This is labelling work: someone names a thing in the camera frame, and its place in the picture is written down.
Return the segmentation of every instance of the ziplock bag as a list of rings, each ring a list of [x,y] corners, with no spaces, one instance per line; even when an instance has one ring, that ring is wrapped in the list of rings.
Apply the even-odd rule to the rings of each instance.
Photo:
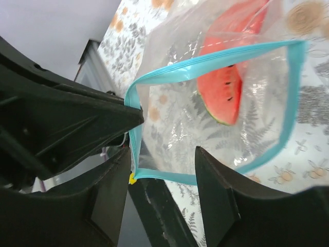
[[[125,105],[141,106],[145,117],[142,126],[130,131],[136,179],[195,185],[196,146],[239,172],[261,166],[284,147],[298,108],[305,42],[273,42],[256,34],[277,20],[270,9],[275,2],[207,0],[150,33],[125,96]],[[220,101],[213,94],[208,106],[220,102],[221,117],[233,119],[226,126],[207,111],[198,83],[209,73],[231,78],[232,69],[236,73],[229,87],[216,78],[223,90],[209,79]],[[211,94],[212,87],[206,91]]]
[[[175,0],[168,12],[168,17],[176,14],[183,14],[183,12],[191,8],[193,5],[196,5],[198,2],[199,0]]]

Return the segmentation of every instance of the wall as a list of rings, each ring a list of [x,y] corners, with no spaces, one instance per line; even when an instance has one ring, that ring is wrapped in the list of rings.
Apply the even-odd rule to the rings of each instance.
[[[89,39],[101,41],[120,0],[0,0],[0,36],[41,67],[74,79]]]

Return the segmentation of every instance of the black plastic claw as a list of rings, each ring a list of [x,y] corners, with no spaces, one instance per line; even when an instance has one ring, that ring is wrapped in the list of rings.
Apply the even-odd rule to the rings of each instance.
[[[0,158],[11,164],[0,167],[0,183],[18,190],[122,142],[143,123],[142,111],[122,98],[42,69],[1,37],[0,111]]]
[[[0,188],[0,246],[116,246],[130,168],[124,148],[45,193]]]
[[[328,246],[329,188],[291,195],[235,172],[201,147],[195,173],[207,247]]]

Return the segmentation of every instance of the floral tablecloth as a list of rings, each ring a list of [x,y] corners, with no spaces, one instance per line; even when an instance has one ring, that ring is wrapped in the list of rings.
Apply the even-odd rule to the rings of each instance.
[[[123,97],[133,82],[145,38],[167,17],[172,4],[173,0],[122,0],[98,50],[117,95]],[[285,1],[285,9],[292,4],[294,1]],[[293,134],[276,158],[246,175],[290,193],[329,184],[329,42],[315,36],[309,43]],[[159,102],[165,103],[166,97],[161,96]],[[197,243],[206,246],[197,187],[174,182],[167,186]]]

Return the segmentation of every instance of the red watermelon flesh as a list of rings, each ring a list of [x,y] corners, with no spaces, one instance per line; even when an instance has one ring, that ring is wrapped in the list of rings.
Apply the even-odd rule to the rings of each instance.
[[[255,8],[255,12],[252,12],[240,21],[233,20],[232,15],[242,14],[245,8],[255,3],[259,3]],[[266,3],[267,0],[249,0],[233,5],[214,22],[209,28],[209,32],[218,30],[218,24],[223,23],[225,28],[222,28],[221,31],[259,33],[266,11],[262,11],[256,17],[254,15]],[[247,42],[250,42],[250,40],[242,40],[237,46],[248,45]],[[200,56],[227,48],[223,40],[218,37],[206,37],[203,46]],[[239,115],[242,80],[235,64],[198,77],[197,88],[206,109],[213,118],[225,125],[231,126],[236,123]]]

